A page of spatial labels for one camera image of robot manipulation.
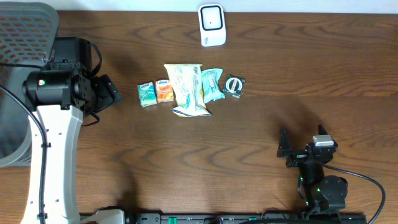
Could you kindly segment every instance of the wood grain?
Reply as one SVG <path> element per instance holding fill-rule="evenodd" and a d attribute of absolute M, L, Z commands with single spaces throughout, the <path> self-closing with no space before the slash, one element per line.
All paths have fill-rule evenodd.
<path fill-rule="evenodd" d="M 276 158 L 279 131 L 303 148 L 325 125 L 339 143 L 330 163 L 375 178 L 398 218 L 398 16 L 227 13 L 227 42 L 203 48 L 196 13 L 59 12 L 61 35 L 95 43 L 124 100 L 82 128 L 78 207 L 165 213 L 261 212 L 305 206 L 297 169 Z M 164 63 L 202 63 L 246 79 L 240 99 L 207 104 L 210 117 L 179 118 L 174 103 L 141 108 L 137 85 L 167 78 Z M 347 212 L 368 220 L 381 193 L 348 180 Z M 29 168 L 0 170 L 0 223 L 18 223 Z"/>

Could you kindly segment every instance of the white plastic device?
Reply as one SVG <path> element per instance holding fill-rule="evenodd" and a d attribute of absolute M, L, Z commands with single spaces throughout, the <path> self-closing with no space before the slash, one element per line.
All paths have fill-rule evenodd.
<path fill-rule="evenodd" d="M 223 45 L 226 41 L 224 9 L 220 4 L 199 7 L 201 44 L 204 47 Z"/>

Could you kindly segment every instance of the white wall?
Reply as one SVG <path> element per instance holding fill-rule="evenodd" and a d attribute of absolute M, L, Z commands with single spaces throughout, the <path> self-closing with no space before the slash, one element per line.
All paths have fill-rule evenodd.
<path fill-rule="evenodd" d="M 57 10 L 196 11 L 220 3 L 228 12 L 344 12 L 398 14 L 398 0 L 36 0 Z"/>

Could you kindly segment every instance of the teal packet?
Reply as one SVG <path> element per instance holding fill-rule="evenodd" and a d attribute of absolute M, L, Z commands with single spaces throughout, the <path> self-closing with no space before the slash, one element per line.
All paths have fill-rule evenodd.
<path fill-rule="evenodd" d="M 220 80 L 222 73 L 223 70 L 220 68 L 213 68 L 202 71 L 201 82 L 203 85 L 203 91 L 205 92 L 205 103 L 208 103 L 211 100 L 216 101 L 218 99 L 225 98 L 224 93 L 221 92 L 220 88 L 218 87 L 218 80 Z"/>
<path fill-rule="evenodd" d="M 155 87 L 152 82 L 138 85 L 138 95 L 142 107 L 157 104 Z"/>

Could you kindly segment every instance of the white plastic packet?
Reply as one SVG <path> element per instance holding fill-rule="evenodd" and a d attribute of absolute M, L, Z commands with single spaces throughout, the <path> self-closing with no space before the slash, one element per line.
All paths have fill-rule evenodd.
<path fill-rule="evenodd" d="M 211 115 L 203 102 L 201 64 L 165 64 L 164 67 L 169 74 L 178 105 L 172 111 L 181 117 Z"/>

